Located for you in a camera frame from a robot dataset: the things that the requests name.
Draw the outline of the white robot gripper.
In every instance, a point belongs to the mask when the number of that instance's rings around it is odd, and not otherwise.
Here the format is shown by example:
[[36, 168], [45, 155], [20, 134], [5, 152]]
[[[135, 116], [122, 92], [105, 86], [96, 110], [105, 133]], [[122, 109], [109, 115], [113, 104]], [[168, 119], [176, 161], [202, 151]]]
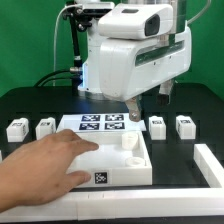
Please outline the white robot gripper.
[[108, 38], [100, 48], [100, 89], [107, 98], [127, 100], [129, 119], [140, 121], [141, 97], [137, 95], [161, 84], [159, 103], [169, 104], [174, 86], [172, 78], [186, 72], [190, 63], [188, 27], [176, 34], [169, 46], [162, 46], [158, 38], [142, 41]]

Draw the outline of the bare human hand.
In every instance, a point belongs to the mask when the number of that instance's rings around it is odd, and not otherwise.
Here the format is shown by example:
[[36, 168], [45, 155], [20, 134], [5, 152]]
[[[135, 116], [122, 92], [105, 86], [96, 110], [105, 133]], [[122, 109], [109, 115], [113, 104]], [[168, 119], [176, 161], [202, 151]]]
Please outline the bare human hand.
[[46, 204], [88, 182], [86, 171], [67, 174], [67, 169], [78, 155], [97, 149], [71, 130], [21, 146], [0, 163], [0, 213]]

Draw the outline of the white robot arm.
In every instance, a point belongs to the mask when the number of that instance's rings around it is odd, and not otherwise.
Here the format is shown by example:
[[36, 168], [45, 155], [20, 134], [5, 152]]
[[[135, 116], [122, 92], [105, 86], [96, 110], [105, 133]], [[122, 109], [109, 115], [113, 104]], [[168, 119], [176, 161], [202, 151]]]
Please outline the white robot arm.
[[75, 0], [68, 10], [73, 34], [87, 34], [88, 57], [74, 60], [82, 73], [81, 96], [126, 104], [141, 119], [141, 94], [159, 88], [157, 102], [170, 103], [174, 78], [191, 63], [187, 0]]

